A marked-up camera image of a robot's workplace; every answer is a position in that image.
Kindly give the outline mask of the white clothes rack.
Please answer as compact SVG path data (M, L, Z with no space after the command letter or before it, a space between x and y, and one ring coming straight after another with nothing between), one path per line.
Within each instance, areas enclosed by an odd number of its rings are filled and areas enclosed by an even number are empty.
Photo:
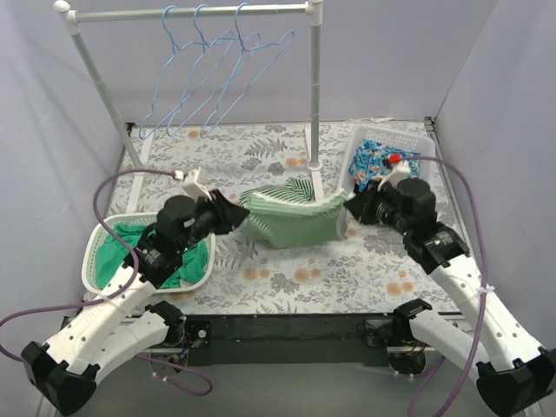
M102 79L92 56L81 35L80 23L99 23L99 22L121 22L121 21L140 21L160 18L162 23L166 23L169 18L191 18L196 20L199 17L233 17L235 24L235 34L232 37L225 36L223 39L230 42L238 42L241 46L241 53L253 53L263 47L257 45L251 49L245 47L245 39L238 29L238 16L280 16L304 14L311 17L311 48L310 48L310 69L311 69L311 97L310 97L310 123L306 125L305 137L308 152L307 167L311 175L314 186L315 199L318 202L324 200L324 190L321 180L321 160L320 160L320 76L321 76L321 26L322 26L322 1L307 1L297 4L267 4L249 5L241 3L237 6L210 7L201 4L195 8L176 8L169 6L164 10L118 10L118 11L98 11L81 12L73 10L66 1L56 1L53 5L54 10L61 18L68 34L70 35L77 52L96 86L96 90L103 101L105 109L108 111L110 119L116 128L124 149L127 151L131 161L137 168L144 166L143 160L137 154L132 144L127 124L124 123L116 105L112 99L109 89Z

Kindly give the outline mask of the white left laundry basket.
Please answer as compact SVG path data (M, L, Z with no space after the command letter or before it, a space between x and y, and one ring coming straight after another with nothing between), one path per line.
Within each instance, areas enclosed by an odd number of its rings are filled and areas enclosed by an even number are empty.
M105 219L106 224L113 228L117 223L125 223L128 225L150 225L156 219L154 213L138 213L138 214L123 214L123 215L112 215ZM97 225L93 230L87 248L85 250L85 255L83 258L82 266L82 282L84 287L86 287L92 293L98 293L101 289L96 284L96 251L103 244L104 240L108 237L108 232L102 225ZM210 277L212 269L215 264L215 236L209 235L204 239L208 247L208 264L205 268L205 275L202 280L194 285L187 286L185 288L178 289L158 289L156 292L161 294L173 294L181 292L191 292L202 286Z

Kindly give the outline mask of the floral table cloth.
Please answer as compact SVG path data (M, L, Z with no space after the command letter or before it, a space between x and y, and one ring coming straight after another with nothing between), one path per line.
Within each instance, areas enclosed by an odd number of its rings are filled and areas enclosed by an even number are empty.
M320 127L324 195L335 192L352 129L370 124L428 136L421 122L331 122ZM306 125L224 126L208 136L189 128L156 132L139 142L141 158L162 170L200 168L209 187L234 200L248 189L311 180L306 168ZM455 309L448 295L406 254L401 238L383 227L347 220L341 241L271 249L242 232L215 238L208 280L191 292L156 293L186 314L386 313L421 298L441 312Z

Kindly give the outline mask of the white right laundry basket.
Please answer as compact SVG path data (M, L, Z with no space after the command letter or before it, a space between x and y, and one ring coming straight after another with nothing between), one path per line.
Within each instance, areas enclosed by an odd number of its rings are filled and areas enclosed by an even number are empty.
M348 173L348 164L352 161L357 147L364 139L371 139L407 152L419 153L419 156L435 156L435 145L428 136L387 129L370 124L358 124L352 129L351 137L347 141L347 150L340 169L337 190L353 191L355 183Z

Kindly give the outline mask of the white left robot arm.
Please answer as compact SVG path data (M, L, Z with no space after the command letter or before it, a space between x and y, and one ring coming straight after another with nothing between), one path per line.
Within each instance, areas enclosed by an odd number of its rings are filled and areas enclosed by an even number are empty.
M149 306L130 325L122 320L182 266L186 252L210 235L229 234L248 215L217 189L197 199L169 198L96 298L47 341L25 346L21 358L31 384L69 416L106 376L143 349L178 346L185 335L183 314L166 301Z

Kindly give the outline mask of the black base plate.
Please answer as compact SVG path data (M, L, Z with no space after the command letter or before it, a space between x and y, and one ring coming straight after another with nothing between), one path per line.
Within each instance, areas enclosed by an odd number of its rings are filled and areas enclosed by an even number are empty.
M191 315L181 341L149 351L191 367L358 363L422 373L427 347L394 328L390 314Z

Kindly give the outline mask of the green striped tank top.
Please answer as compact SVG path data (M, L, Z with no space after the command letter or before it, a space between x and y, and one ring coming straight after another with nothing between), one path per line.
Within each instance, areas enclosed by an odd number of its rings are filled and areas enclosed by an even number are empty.
M239 198L239 205L249 211L241 231L278 249L339 241L347 228L344 203L351 196L340 189L316 201L312 182L301 178L250 189Z

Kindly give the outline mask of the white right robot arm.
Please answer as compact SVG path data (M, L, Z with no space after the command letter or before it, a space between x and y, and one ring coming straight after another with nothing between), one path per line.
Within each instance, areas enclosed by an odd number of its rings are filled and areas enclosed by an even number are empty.
M435 204L428 183L409 178L395 186L371 182L344 205L359 223L400 233L409 257L444 289L475 332L465 334L416 300L394 310L394 338L408 346L424 341L468 369L490 410L514 416L554 392L555 352L530 335L482 283L469 247L438 221Z

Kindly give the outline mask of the green shirt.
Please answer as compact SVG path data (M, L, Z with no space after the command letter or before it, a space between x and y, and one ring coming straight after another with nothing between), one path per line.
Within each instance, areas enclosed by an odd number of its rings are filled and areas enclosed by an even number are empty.
M137 245L146 225L117 223L115 233L132 248ZM96 284L100 289L109 283L114 273L129 252L113 236L108 235L96 251ZM205 241L189 249L182 257L182 265L160 286L160 289L178 289L194 285L202 280L209 261L209 251Z

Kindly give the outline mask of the blue floral garment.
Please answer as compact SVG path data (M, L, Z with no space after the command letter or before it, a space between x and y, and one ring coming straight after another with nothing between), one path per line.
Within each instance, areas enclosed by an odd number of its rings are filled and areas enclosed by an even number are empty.
M391 155L400 157L418 156L419 153L407 152L371 139L364 139L357 147L347 172L354 180L357 191L362 192L371 181L381 181L388 173L383 164Z

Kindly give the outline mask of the white laundry basket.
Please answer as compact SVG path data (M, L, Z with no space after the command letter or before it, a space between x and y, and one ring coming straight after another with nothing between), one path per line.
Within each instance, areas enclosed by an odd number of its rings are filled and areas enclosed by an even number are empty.
M348 173L348 164L352 161L357 147L364 139L371 139L407 152L419 153L419 156L435 156L435 145L428 136L387 129L370 124L358 124L352 129L351 137L347 141L347 150L340 169L337 190L353 191L355 183Z
M150 225L156 219L154 213L138 213L138 214L123 214L123 215L112 215L105 219L106 224L113 228L117 223L125 223L128 225ZM82 266L82 282L84 287L86 287L92 293L98 293L101 289L96 284L96 251L103 244L104 240L108 237L108 232L102 225L97 225L93 230L87 248L85 250L85 255L83 258ZM185 288L178 289L158 289L156 292L161 294L173 294L181 292L191 292L202 286L210 277L212 269L215 264L215 236L209 235L204 239L208 247L208 264L205 268L205 275L202 280L194 285L187 286Z

